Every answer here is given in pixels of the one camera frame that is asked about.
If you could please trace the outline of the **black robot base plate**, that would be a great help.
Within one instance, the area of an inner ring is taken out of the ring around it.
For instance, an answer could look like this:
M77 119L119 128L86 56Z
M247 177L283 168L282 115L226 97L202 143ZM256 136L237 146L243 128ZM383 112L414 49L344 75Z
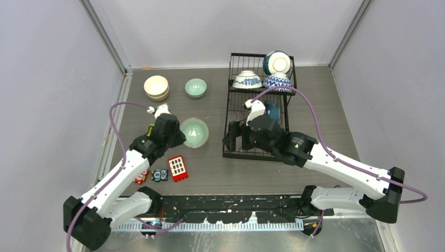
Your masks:
M255 216L258 223L291 223L295 219L319 217L321 211L300 202L300 195L165 195L155 210L139 217L161 217L175 223L246 223Z

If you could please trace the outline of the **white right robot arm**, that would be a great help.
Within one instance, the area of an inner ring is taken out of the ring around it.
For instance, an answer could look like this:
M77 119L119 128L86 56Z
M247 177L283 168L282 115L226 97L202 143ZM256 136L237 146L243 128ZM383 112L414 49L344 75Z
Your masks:
M261 149L281 163L318 171L350 185L349 188L304 188L299 208L304 215L314 215L331 208L365 212L370 217L389 224L397 221L401 201L401 186L405 173L393 167L378 169L350 159L301 132L290 132L267 115L249 123L231 121L222 142L229 151L236 149L241 138L243 150Z

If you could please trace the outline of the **pale green striped bowl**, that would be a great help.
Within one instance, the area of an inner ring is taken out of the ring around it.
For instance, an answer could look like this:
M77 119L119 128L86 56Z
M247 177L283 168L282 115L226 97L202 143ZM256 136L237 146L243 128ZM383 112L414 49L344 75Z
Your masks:
M185 92L192 98L200 98L207 91L207 83L199 78L194 78L186 82Z

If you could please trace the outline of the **beige bowl with flower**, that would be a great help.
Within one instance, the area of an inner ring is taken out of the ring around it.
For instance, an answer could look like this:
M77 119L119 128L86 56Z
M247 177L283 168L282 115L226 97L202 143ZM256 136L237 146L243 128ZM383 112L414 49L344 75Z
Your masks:
M143 88L147 95L161 96L168 90L168 81L163 76L151 76L145 80Z

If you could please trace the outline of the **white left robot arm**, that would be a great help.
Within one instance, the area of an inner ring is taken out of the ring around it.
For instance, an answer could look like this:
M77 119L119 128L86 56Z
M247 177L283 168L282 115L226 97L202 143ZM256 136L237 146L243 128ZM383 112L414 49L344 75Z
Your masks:
M157 216L162 208L161 195L147 186L124 200L118 198L167 149L184 142L185 135L179 129L176 116L169 113L156 116L151 134L137 137L121 162L103 180L80 198L71 196L66 199L63 228L67 233L67 248L74 238L90 250L97 250L117 226L140 214Z

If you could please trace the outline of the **light green bowl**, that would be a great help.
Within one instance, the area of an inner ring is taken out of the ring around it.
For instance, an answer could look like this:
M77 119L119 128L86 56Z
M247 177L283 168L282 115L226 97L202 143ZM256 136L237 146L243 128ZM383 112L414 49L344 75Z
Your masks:
M180 130L186 137L184 144L193 149L203 146L209 137L207 124L198 118L186 119L180 124Z

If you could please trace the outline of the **dark blue glazed bowl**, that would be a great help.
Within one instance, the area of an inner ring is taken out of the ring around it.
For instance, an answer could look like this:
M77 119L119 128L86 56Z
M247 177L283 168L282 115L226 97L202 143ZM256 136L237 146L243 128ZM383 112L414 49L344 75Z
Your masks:
M264 106L266 108L266 115L274 119L276 122L280 122L281 110L279 106L269 100L264 101Z

